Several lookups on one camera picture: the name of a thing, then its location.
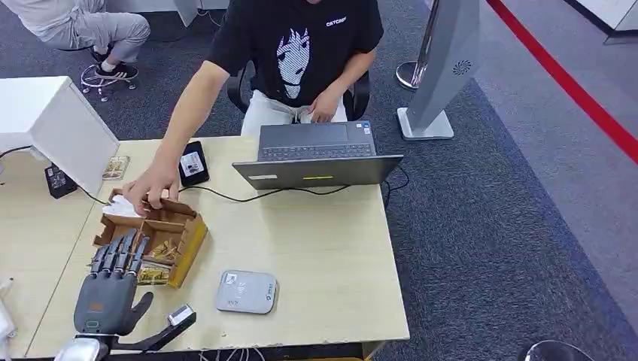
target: black t-shirt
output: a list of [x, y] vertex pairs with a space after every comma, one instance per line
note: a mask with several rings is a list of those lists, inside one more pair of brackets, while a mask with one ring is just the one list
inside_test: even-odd
[[232, 76], [253, 60], [252, 88], [300, 107], [382, 35], [377, 0], [231, 0], [208, 60]]

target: dark blue carpet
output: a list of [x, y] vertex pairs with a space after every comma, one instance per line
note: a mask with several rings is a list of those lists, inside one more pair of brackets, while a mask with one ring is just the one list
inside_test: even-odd
[[[474, 81], [448, 107], [454, 139], [401, 139], [395, 110], [412, 94], [393, 70], [415, 55], [427, 9], [387, 0], [381, 12], [386, 35], [366, 117], [380, 153], [404, 153], [412, 177], [387, 212], [412, 339], [378, 358], [514, 360], [526, 344], [556, 338], [596, 360], [638, 359], [636, 334]], [[183, 35], [171, 14], [149, 20], [157, 40]], [[120, 139], [162, 136], [213, 29], [203, 17], [179, 41], [149, 42], [137, 90], [122, 87], [106, 103], [88, 95]], [[77, 80], [87, 65], [86, 54], [44, 48], [2, 6], [0, 33], [0, 77]], [[240, 120], [221, 96], [198, 135], [236, 135]], [[390, 182], [401, 184], [402, 175]]]

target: black power adapter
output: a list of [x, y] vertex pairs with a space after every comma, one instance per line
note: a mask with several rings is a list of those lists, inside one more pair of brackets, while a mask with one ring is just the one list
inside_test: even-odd
[[55, 164], [44, 170], [44, 177], [47, 179], [49, 193], [55, 199], [66, 196], [77, 189], [77, 184]]

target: white pants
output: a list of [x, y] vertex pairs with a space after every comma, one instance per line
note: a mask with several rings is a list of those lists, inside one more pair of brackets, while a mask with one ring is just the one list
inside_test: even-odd
[[[308, 106], [301, 108], [289, 107], [281, 102], [270, 99], [259, 90], [253, 91], [251, 104], [248, 106], [242, 125], [242, 135], [259, 137], [261, 126], [277, 126], [291, 124], [294, 119], [301, 123], [310, 123], [312, 113], [308, 113]], [[332, 123], [347, 122], [343, 97], [339, 100], [337, 112]]]

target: laptop keyboard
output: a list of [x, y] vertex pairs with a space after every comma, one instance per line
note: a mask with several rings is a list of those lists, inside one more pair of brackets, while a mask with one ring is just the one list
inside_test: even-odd
[[319, 145], [314, 147], [275, 147], [263, 148], [261, 158], [264, 161], [351, 158], [373, 156], [370, 144]]

